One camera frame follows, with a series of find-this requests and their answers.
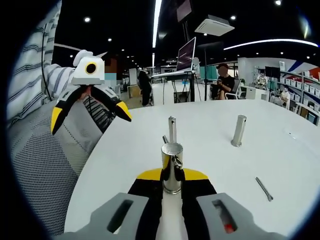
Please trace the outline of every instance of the striped shirt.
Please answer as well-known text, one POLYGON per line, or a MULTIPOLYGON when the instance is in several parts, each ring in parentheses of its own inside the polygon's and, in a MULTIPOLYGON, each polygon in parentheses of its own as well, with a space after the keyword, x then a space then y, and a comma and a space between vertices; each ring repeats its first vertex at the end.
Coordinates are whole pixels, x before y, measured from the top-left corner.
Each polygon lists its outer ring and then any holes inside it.
MULTIPOLYGON (((21 50, 8 91, 8 127, 11 127, 18 120, 24 119, 28 114, 48 102, 42 68, 49 94, 53 99, 59 97, 73 77, 73 67, 61 67, 58 64, 52 64, 61 5, 62 2, 59 1, 53 7, 46 18, 32 32, 21 50)), ((84 105, 95 123, 104 132, 114 116, 93 98, 90 98, 91 101, 88 98, 85 99, 84 105)))

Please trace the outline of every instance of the metal peg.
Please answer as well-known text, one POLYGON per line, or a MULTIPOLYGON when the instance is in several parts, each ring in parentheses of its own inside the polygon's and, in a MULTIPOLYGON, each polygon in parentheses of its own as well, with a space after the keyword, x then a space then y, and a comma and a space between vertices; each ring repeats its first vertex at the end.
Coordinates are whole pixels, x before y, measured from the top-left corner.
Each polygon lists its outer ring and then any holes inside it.
POLYGON ((170 139, 170 143, 177 142, 176 118, 173 116, 169 117, 169 139, 170 139))
POLYGON ((165 143, 162 148, 162 169, 166 172, 163 180, 163 189, 169 194, 181 191, 181 181, 177 181, 175 169, 182 169, 183 150, 179 143, 165 143))
POLYGON ((242 137, 244 135, 247 117, 244 115, 239 115, 236 122, 235 131, 231 144, 235 147, 240 147, 242 144, 242 137))

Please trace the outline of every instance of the black circle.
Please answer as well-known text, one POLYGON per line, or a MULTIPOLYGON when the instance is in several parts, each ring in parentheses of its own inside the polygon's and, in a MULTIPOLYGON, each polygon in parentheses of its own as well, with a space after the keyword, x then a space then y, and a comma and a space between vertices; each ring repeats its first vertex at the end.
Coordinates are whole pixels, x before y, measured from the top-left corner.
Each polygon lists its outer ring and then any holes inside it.
POLYGON ((88 66, 86 66, 86 72, 88 74, 93 74, 96 71, 97 67, 95 64, 90 63, 88 66))

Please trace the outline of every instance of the black t-shirt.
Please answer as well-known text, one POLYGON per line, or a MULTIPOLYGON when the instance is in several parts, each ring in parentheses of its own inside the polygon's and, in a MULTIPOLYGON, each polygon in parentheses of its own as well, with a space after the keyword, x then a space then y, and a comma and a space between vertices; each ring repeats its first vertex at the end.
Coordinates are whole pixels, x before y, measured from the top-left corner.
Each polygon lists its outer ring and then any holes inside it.
POLYGON ((219 76, 218 79, 222 81, 223 85, 227 86, 228 88, 231 88, 231 92, 233 91, 234 86, 235 86, 235 78, 234 77, 232 77, 230 75, 227 77, 219 76))

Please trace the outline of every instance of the ceiling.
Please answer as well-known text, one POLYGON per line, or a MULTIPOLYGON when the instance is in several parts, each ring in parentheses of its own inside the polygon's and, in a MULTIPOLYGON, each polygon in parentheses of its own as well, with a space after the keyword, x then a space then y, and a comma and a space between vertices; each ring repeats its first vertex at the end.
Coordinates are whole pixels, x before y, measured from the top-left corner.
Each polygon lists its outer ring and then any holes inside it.
MULTIPOLYGON (((125 69, 151 66, 152 53, 155 65, 166 65, 175 59, 179 48, 186 43, 183 26, 177 21, 176 9, 181 0, 162 0, 156 48, 152 48, 156 0, 91 0, 81 3, 64 0, 55 42, 92 51, 95 55, 108 52, 103 59, 116 56, 125 69)), ((268 39, 297 39, 320 45, 320 21, 308 0, 192 0, 194 12, 187 20, 189 37, 197 37, 196 44, 223 42, 224 47, 268 39), (229 21, 234 30, 223 36, 204 36, 194 30, 204 14, 229 21), (307 35, 302 21, 308 23, 307 35)), ((53 61, 71 66, 76 50, 55 47, 53 61)), ((195 55, 204 62, 204 53, 195 55)), ((236 61, 240 57, 288 58, 320 66, 319 48, 301 43, 270 42, 242 46, 225 51, 208 52, 208 64, 236 61)))

